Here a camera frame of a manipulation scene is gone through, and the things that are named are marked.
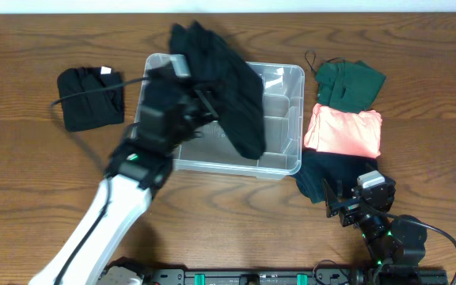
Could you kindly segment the dark green garment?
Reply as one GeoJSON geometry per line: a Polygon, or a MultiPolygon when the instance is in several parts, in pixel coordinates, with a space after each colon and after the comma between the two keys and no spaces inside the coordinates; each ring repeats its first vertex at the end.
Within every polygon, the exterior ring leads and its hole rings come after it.
{"type": "Polygon", "coordinates": [[[355,114],[371,108],[386,81],[382,72],[363,61],[349,62],[344,57],[326,60],[315,67],[316,56],[313,50],[304,53],[318,84],[318,104],[355,114]]]}

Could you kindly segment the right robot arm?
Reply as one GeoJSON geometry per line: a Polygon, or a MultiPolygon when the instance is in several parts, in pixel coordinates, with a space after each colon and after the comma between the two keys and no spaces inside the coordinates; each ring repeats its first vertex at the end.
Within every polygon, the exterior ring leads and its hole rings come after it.
{"type": "Polygon", "coordinates": [[[346,273],[348,284],[424,284],[427,276],[419,269],[425,257],[427,228],[410,215],[393,218],[396,183],[372,171],[357,178],[347,199],[340,199],[326,180],[326,216],[337,216],[343,227],[361,231],[372,265],[346,273]]]}

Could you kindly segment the large black garment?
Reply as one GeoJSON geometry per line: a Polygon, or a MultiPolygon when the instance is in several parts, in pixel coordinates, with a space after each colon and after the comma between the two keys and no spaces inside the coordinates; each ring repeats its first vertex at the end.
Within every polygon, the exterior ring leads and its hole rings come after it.
{"type": "Polygon", "coordinates": [[[218,124],[235,150],[257,160],[266,151],[263,80],[215,32],[192,22],[171,28],[169,51],[184,55],[193,81],[202,83],[218,124]]]}

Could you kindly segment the small black garment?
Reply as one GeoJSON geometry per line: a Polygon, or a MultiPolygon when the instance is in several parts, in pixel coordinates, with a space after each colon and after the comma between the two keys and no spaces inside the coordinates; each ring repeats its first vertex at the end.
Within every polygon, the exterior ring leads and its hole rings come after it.
{"type": "MultiPolygon", "coordinates": [[[[102,67],[79,67],[63,71],[57,78],[59,97],[102,89],[122,83],[120,72],[102,67]]],[[[86,131],[124,122],[122,87],[72,97],[62,103],[63,120],[69,132],[86,131]]]]}

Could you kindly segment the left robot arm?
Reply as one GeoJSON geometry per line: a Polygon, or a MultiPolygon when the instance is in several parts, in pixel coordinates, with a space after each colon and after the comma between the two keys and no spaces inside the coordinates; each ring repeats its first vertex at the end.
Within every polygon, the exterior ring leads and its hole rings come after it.
{"type": "Polygon", "coordinates": [[[173,170],[173,151],[217,117],[186,63],[149,70],[138,122],[123,133],[89,210],[32,284],[95,284],[173,170]]]}

